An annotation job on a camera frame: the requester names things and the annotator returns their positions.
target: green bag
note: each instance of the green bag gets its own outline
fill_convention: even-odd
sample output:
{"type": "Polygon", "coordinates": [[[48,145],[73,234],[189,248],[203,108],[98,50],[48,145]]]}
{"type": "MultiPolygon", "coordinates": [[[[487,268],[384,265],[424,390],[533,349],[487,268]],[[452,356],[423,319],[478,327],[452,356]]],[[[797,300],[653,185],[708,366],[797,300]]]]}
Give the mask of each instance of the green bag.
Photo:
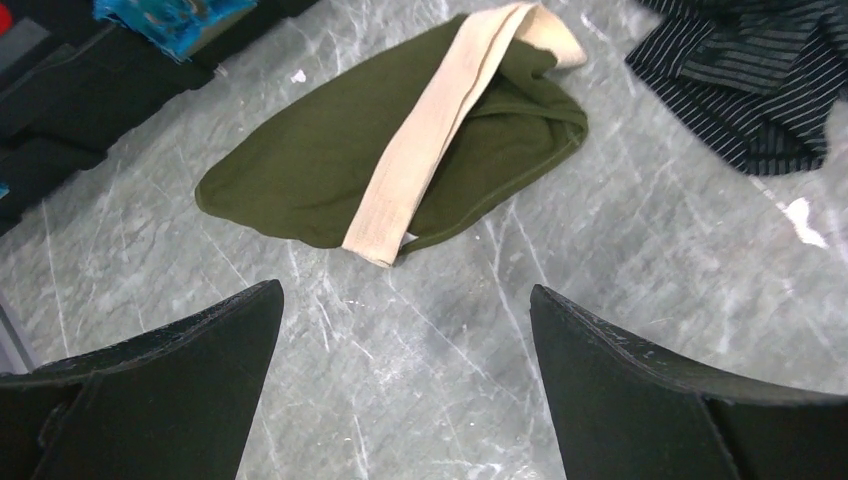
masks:
{"type": "MultiPolygon", "coordinates": [[[[465,16],[357,65],[274,115],[212,167],[200,209],[258,232],[339,247],[383,150],[465,16]]],[[[462,123],[400,253],[443,242],[573,153],[586,114],[543,74],[554,56],[514,40],[462,123]]]]}

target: blue package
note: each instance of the blue package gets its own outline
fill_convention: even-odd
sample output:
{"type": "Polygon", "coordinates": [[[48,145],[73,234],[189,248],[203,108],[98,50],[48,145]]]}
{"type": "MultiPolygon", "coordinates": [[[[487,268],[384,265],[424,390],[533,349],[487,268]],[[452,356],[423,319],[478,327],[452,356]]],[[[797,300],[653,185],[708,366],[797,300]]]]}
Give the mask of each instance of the blue package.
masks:
{"type": "Polygon", "coordinates": [[[257,0],[95,0],[94,18],[138,32],[168,56],[186,60],[203,31],[257,0]]]}

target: black fabric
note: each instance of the black fabric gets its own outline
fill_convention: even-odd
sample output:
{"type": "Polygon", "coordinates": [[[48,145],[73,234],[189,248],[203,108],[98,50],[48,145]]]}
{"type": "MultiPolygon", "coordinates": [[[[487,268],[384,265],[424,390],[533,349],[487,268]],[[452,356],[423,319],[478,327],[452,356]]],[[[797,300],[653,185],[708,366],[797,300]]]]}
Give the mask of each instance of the black fabric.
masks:
{"type": "Polygon", "coordinates": [[[848,85],[845,0],[639,0],[667,17],[627,64],[737,170],[820,168],[848,85]]]}

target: folded cloth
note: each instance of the folded cloth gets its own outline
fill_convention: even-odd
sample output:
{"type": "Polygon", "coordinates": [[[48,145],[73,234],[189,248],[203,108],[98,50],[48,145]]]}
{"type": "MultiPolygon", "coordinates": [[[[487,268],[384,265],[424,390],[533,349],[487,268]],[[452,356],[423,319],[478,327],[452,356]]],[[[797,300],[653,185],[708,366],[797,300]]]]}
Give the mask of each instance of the folded cloth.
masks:
{"type": "Polygon", "coordinates": [[[822,166],[848,85],[848,3],[639,1],[668,16],[627,64],[704,143],[746,174],[822,166]]]}
{"type": "MultiPolygon", "coordinates": [[[[516,5],[502,12],[516,39],[506,39],[494,66],[489,50],[503,42],[501,29],[487,37],[474,34],[483,30],[466,28],[460,38],[467,17],[458,16],[276,114],[207,172],[195,191],[198,206],[266,235],[335,248],[345,241],[361,204],[365,222],[360,226],[366,234],[356,245],[362,247],[374,240],[369,218],[397,203],[404,205],[401,213],[387,217],[397,220],[411,205],[414,215],[405,232],[413,240],[395,245],[390,258],[382,253],[371,258],[356,245],[350,248],[383,266],[392,263],[398,247],[400,254],[408,253],[468,228],[562,162],[588,133],[585,113],[543,76],[558,65],[584,61],[582,49],[558,20],[550,22],[555,17],[539,10],[543,7],[516,5]],[[551,40],[554,45],[548,46],[551,40]],[[469,60],[454,68],[450,50],[457,45],[467,49],[469,56],[463,58],[469,60]],[[475,64],[470,59],[481,49],[482,63],[475,64]],[[481,72],[489,67],[493,72],[486,79],[481,72]],[[448,90],[440,90],[446,84],[448,90]],[[435,87],[428,94],[429,85],[435,87]],[[432,95],[434,89],[439,95],[432,95]],[[468,102],[475,92],[479,99],[468,102]],[[403,141],[388,148],[393,138],[403,141]],[[384,153],[388,160],[381,162],[384,153]],[[377,189],[378,201],[366,206],[363,197],[378,163],[390,167],[389,176],[380,177],[383,187],[404,181],[409,188],[390,192],[401,197],[384,197],[386,190],[377,189]],[[414,181],[404,178],[405,168],[414,181]],[[422,186],[423,196],[417,192],[422,186]]],[[[487,15],[489,21],[500,18],[487,15]]]]}

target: gray marble floor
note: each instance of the gray marble floor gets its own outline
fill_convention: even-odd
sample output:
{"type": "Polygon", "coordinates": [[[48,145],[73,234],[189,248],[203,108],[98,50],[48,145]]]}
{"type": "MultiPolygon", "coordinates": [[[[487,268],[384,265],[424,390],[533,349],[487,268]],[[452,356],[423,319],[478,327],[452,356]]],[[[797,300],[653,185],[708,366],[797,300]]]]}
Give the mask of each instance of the gray marble floor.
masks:
{"type": "Polygon", "coordinates": [[[535,283],[708,364],[848,394],[848,107],[831,116],[823,170],[739,175],[628,73],[624,55],[656,24],[631,0],[544,2],[591,58],[556,77],[589,113],[588,141],[392,270],[194,206],[203,173],[274,112],[500,3],[322,0],[127,134],[0,238],[0,289],[39,355],[94,350],[279,278],[286,314],[242,479],[564,478],[527,313],[535,283]]]}

